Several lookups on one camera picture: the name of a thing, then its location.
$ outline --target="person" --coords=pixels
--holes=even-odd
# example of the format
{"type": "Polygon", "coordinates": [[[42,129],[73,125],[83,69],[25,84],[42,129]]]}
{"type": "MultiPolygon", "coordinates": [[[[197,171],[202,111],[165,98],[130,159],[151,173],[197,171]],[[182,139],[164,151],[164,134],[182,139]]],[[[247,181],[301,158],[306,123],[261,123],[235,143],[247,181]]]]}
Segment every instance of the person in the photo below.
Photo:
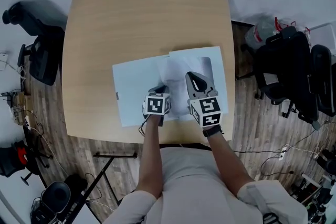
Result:
{"type": "Polygon", "coordinates": [[[279,181],[248,175],[219,125],[203,132],[210,151],[160,149],[160,119],[147,120],[137,188],[104,224],[308,223],[305,207],[279,181]]]}

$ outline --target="forearm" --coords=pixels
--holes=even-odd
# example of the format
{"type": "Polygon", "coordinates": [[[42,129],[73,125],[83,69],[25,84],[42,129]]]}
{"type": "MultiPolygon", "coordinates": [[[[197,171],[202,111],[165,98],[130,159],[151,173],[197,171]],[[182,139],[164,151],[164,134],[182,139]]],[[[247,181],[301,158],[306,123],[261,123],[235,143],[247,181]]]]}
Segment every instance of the forearm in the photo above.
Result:
{"type": "Polygon", "coordinates": [[[147,191],[156,198],[160,197],[163,186],[158,129],[158,122],[154,117],[149,118],[146,124],[137,186],[137,190],[147,191]]]}
{"type": "Polygon", "coordinates": [[[208,141],[222,181],[237,196],[238,191],[243,185],[254,180],[248,175],[244,165],[232,151],[221,133],[210,136],[208,141]]]}

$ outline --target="table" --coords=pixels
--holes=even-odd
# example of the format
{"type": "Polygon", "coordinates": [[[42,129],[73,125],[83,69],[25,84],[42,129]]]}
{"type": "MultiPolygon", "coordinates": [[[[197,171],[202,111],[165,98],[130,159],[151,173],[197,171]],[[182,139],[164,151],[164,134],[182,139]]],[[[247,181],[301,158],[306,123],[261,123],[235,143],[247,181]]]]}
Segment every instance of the table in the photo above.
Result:
{"type": "MultiPolygon", "coordinates": [[[[235,60],[228,0],[72,0],[63,62],[62,94],[68,135],[143,143],[138,126],[121,127],[112,65],[173,50],[220,46],[232,138],[235,60]]],[[[160,143],[206,142],[195,121],[169,121],[160,143]]]]}

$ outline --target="white t-shirt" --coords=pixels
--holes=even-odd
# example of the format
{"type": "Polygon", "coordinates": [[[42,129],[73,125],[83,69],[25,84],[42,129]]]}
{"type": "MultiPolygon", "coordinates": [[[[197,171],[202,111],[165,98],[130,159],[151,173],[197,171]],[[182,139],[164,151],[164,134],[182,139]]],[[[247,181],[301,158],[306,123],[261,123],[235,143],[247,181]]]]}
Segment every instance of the white t-shirt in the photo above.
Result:
{"type": "Polygon", "coordinates": [[[282,224],[308,223],[305,207],[288,195],[279,181],[243,186],[236,198],[221,181],[211,151],[161,149],[163,191],[159,199],[145,191],[124,197],[104,224],[251,224],[275,213],[282,224]]]}

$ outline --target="marker cube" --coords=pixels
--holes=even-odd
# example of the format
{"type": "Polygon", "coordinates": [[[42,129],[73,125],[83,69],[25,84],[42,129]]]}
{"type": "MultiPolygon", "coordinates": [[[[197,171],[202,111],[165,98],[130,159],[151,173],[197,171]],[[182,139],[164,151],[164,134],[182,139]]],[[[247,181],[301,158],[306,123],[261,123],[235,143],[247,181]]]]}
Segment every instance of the marker cube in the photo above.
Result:
{"type": "Polygon", "coordinates": [[[145,96],[144,114],[164,115],[170,109],[170,93],[148,92],[145,96]]]}
{"type": "Polygon", "coordinates": [[[220,110],[217,96],[190,100],[190,114],[200,127],[218,125],[223,118],[223,112],[220,110]]]}

